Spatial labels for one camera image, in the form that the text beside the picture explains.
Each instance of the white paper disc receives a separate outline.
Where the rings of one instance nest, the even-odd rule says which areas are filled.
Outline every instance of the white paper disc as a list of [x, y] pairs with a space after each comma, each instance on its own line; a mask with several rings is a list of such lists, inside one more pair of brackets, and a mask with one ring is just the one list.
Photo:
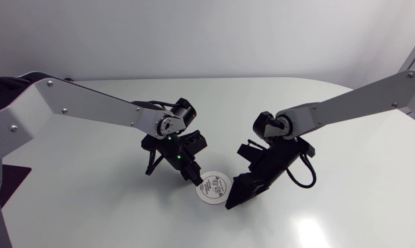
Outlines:
[[203, 183], [195, 187], [199, 198], [209, 204], [220, 204], [227, 200], [232, 183], [230, 179], [221, 172], [206, 172], [201, 175]]

